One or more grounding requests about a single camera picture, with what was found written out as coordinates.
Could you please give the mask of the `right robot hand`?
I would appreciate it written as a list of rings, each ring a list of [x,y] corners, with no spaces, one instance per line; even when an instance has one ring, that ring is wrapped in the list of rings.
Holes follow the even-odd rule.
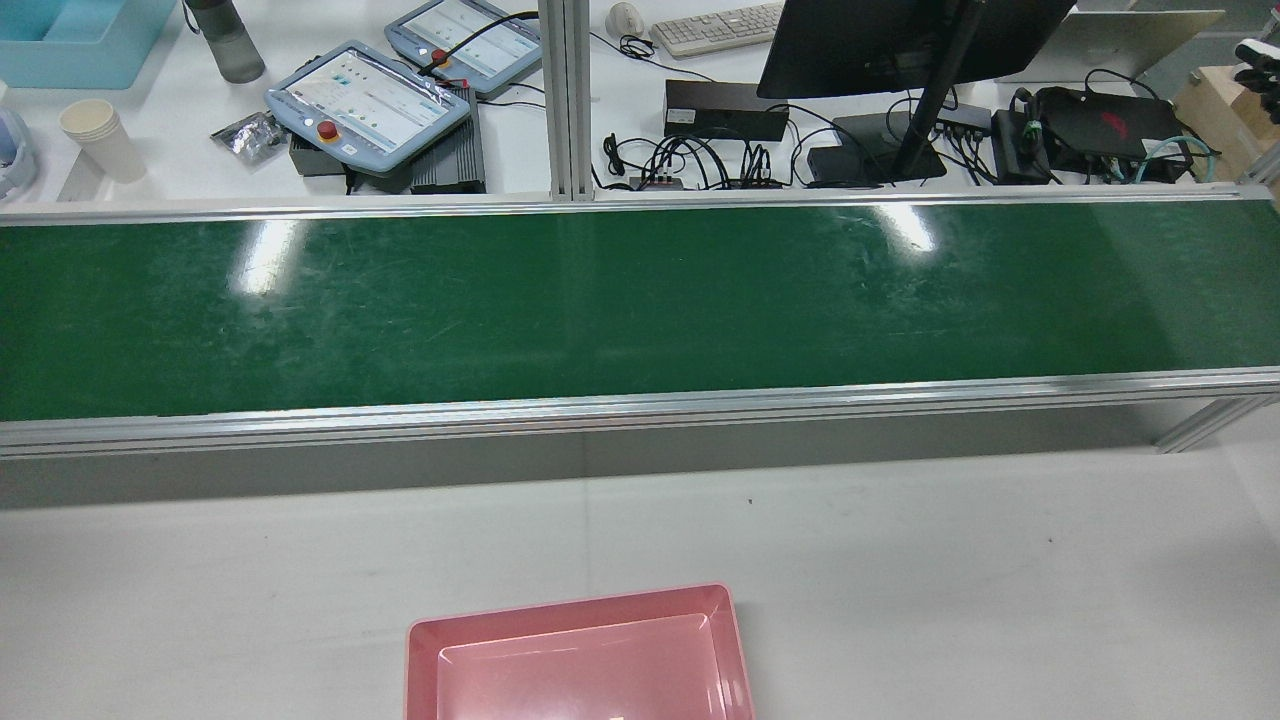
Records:
[[[1268,94],[1279,85],[1279,47],[1257,38],[1244,38],[1234,49],[1242,63],[1231,79],[1254,94]]]

